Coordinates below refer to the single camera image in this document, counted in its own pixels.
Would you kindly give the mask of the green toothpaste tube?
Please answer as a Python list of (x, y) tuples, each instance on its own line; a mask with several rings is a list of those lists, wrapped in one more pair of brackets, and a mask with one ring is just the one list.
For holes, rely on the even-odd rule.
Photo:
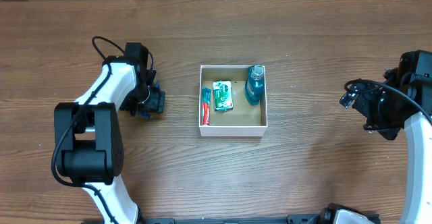
[(202, 124), (210, 125), (211, 89), (202, 88)]

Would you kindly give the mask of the green white soap packet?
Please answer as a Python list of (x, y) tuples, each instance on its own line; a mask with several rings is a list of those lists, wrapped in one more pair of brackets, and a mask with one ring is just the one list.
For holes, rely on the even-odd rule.
[(229, 111), (234, 108), (232, 98), (232, 83), (229, 80), (221, 80), (213, 83), (213, 95), (216, 111)]

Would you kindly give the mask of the blue mouthwash bottle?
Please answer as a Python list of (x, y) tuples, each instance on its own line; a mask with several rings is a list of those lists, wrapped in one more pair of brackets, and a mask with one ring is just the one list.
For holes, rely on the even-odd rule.
[(265, 68), (262, 65), (252, 65), (248, 68), (245, 82), (245, 96), (250, 105), (258, 105), (264, 92)]

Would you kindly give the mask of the blue disposable razor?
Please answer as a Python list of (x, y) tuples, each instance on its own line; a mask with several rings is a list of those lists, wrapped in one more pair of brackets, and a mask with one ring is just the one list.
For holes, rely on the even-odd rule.
[(143, 117), (145, 119), (152, 119), (153, 118), (153, 116), (150, 113), (147, 113), (147, 112), (140, 112), (139, 116), (141, 116), (141, 117)]

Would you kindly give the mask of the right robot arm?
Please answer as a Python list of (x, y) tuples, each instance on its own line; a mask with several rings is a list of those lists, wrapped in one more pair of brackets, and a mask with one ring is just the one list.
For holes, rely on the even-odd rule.
[(431, 53), (403, 53), (384, 82), (345, 83), (340, 104), (366, 117), (363, 128), (395, 140), (405, 132), (408, 148), (406, 195), (401, 223), (431, 222)]

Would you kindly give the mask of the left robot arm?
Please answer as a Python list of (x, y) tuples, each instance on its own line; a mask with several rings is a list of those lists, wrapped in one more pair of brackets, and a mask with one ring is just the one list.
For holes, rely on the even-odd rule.
[(165, 92), (155, 83), (153, 55), (144, 45), (126, 43), (120, 52), (103, 57), (100, 76), (82, 96), (55, 107), (51, 173), (60, 184), (87, 192), (104, 223), (144, 223), (121, 177), (124, 146), (117, 113), (162, 114)]

